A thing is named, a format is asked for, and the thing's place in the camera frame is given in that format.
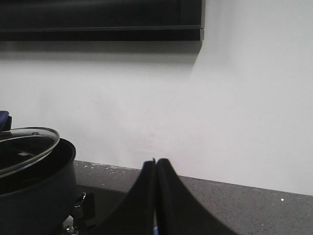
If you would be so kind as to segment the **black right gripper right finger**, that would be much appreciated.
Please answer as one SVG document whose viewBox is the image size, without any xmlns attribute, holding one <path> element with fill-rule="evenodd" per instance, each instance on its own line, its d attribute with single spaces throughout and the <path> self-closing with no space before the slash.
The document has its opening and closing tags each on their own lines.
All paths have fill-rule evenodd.
<svg viewBox="0 0 313 235">
<path fill-rule="evenodd" d="M 168 159 L 157 168 L 156 221 L 160 235 L 234 235 L 180 180 Z"/>
</svg>

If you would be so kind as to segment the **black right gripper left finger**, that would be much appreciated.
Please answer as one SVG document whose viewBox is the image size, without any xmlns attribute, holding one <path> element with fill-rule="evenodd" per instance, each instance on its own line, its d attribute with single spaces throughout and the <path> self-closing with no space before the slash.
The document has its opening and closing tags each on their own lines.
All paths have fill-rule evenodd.
<svg viewBox="0 0 313 235">
<path fill-rule="evenodd" d="M 157 169 L 146 161 L 122 202 L 91 231 L 92 235 L 152 235 L 156 198 Z"/>
</svg>

